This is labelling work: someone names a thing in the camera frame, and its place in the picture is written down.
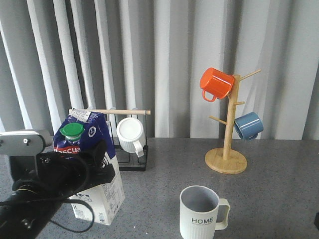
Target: orange mug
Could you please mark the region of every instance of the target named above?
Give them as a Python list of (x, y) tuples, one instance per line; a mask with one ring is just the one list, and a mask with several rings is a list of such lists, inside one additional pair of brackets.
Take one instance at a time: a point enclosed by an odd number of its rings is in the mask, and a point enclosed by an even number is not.
[[(203, 89), (203, 98), (214, 102), (216, 98), (222, 99), (228, 95), (234, 84), (234, 77), (227, 75), (214, 68), (208, 68), (200, 79), (200, 87)], [(212, 100), (206, 98), (205, 93), (209, 92), (214, 97)]]

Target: mug tree base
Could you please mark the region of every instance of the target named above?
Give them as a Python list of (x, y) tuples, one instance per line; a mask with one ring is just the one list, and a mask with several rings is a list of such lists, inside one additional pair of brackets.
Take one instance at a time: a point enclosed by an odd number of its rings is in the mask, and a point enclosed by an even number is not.
[(238, 174), (247, 167), (245, 156), (232, 149), (227, 160), (223, 159), (223, 148), (212, 149), (206, 153), (205, 162), (211, 169), (224, 174)]

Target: white mug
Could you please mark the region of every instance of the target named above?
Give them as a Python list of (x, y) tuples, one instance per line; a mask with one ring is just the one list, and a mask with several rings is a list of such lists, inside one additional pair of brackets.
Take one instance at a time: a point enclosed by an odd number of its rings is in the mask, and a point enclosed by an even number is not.
[[(179, 196), (179, 230), (184, 239), (212, 239), (215, 230), (228, 226), (230, 210), (227, 199), (204, 186), (189, 186)], [(219, 206), (226, 206), (224, 220), (217, 223)]]
[(144, 155), (145, 134), (142, 123), (136, 118), (121, 120), (116, 128), (120, 145), (128, 153), (136, 153), (138, 157)]

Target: table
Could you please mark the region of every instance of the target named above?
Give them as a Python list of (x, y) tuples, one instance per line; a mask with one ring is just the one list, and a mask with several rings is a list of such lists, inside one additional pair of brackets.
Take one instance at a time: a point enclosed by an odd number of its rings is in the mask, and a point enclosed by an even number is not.
[[(232, 148), (246, 156), (247, 169), (225, 175), (205, 164), (207, 151), (222, 147), (222, 139), (149, 138), (145, 172), (121, 172), (126, 199), (111, 226), (94, 224), (75, 234), (52, 223), (38, 239), (182, 239), (179, 233), (179, 194), (190, 185), (203, 185), (228, 199), (228, 228), (215, 239), (314, 239), (319, 212), (319, 141), (233, 140)], [(11, 193), (0, 160), (0, 200)], [(75, 219), (63, 205), (53, 220), (73, 229), (88, 222)]]

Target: bottle cap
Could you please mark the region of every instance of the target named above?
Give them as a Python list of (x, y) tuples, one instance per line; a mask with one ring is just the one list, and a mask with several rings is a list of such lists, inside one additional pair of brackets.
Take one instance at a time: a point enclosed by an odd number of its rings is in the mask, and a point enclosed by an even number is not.
[(60, 129), (61, 134), (63, 134), (66, 139), (72, 141), (78, 140), (83, 131), (84, 127), (80, 123), (68, 123), (66, 126)]

